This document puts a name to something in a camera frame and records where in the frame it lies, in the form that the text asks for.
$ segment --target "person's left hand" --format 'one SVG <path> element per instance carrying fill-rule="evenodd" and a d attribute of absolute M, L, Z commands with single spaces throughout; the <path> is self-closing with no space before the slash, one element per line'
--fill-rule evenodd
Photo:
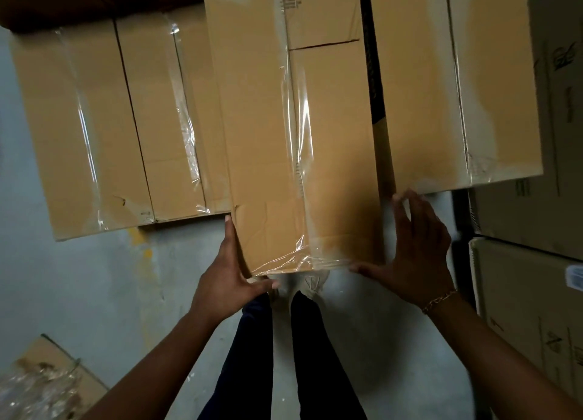
<path fill-rule="evenodd" d="M 219 254 L 200 277 L 190 313 L 214 328 L 257 296 L 278 287 L 275 280 L 264 279 L 254 284 L 245 280 L 237 256 L 235 225 L 227 215 Z"/>

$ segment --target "gray floor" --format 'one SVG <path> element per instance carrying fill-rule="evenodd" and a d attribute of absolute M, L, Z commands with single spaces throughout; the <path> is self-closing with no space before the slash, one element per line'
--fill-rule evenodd
<path fill-rule="evenodd" d="M 188 309 L 223 237 L 222 219 L 146 236 L 129 230 L 56 243 L 7 41 L 0 29 L 0 369 L 46 333 L 112 386 Z M 433 201 L 455 233 L 451 196 Z M 389 217 L 385 239 L 390 254 L 395 236 Z M 369 418 L 473 418 L 465 369 L 418 309 L 347 271 L 332 272 L 324 302 L 328 334 Z M 215 332 L 169 418 L 200 412 L 238 317 Z M 291 350 L 282 310 L 274 314 L 277 419 L 299 414 Z M 247 390 L 252 401 L 253 388 Z"/>

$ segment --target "gold chain bracelet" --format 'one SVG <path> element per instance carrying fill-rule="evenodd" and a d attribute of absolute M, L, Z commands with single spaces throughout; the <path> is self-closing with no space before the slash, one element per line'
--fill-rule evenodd
<path fill-rule="evenodd" d="M 433 299 L 432 301 L 430 301 L 427 306 L 425 308 L 423 308 L 421 311 L 423 312 L 423 314 L 426 314 L 431 311 L 433 309 L 433 307 L 435 305 L 438 305 L 439 303 L 443 302 L 445 299 L 450 298 L 451 296 L 453 296 L 454 294 L 456 294 L 456 292 L 458 292 L 457 289 L 454 289 L 452 291 L 448 291 L 447 293 L 439 296 L 436 299 Z"/>

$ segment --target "sticker on box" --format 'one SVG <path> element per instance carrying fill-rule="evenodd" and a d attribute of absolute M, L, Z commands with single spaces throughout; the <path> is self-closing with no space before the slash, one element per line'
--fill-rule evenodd
<path fill-rule="evenodd" d="M 583 265 L 571 265 L 565 270 L 567 286 L 583 291 Z"/>

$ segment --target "black pants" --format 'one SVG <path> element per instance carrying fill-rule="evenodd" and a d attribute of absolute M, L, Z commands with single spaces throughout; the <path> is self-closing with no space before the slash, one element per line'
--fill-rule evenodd
<path fill-rule="evenodd" d="M 291 304 L 291 333 L 300 417 L 366 419 L 336 356 L 316 302 L 298 292 Z M 243 308 L 223 370 L 199 420 L 271 418 L 273 325 L 267 294 Z"/>

